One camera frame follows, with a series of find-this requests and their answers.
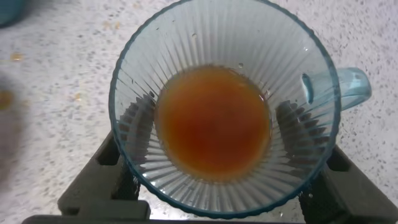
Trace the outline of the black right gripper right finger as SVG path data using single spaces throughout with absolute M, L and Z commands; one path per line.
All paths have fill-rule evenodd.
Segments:
M 287 155 L 295 162 L 304 153 L 322 152 L 329 141 L 325 128 L 295 103 L 276 109 Z M 397 223 L 397 207 L 335 146 L 320 173 L 298 195 L 306 223 Z

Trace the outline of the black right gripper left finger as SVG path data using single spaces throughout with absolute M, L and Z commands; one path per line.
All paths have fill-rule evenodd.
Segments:
M 130 159 L 149 155 L 155 103 L 144 95 L 122 115 L 121 140 Z M 147 218 L 149 204 L 138 199 L 141 183 L 131 172 L 112 133 L 58 200 L 62 215 L 87 218 Z

